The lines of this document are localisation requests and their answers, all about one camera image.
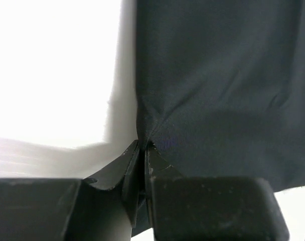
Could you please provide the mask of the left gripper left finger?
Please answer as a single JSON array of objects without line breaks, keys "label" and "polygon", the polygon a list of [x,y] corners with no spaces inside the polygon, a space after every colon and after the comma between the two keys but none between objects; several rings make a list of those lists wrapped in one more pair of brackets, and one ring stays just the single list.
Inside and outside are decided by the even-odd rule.
[{"label": "left gripper left finger", "polygon": [[0,240],[130,240],[137,141],[85,179],[0,179]]}]

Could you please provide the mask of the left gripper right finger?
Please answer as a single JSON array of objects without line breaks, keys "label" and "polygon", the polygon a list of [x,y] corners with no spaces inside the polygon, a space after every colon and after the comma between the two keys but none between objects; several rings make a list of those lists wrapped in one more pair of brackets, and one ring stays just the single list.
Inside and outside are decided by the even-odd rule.
[{"label": "left gripper right finger", "polygon": [[155,240],[289,240],[261,178],[185,177],[153,145],[145,151],[144,174]]}]

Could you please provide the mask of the black cloth placemat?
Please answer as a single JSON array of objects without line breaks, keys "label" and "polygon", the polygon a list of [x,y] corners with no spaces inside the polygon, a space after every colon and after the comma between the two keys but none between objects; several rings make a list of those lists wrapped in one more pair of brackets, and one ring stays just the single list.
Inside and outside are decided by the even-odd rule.
[{"label": "black cloth placemat", "polygon": [[142,150],[305,186],[305,1],[137,1],[135,41]]}]

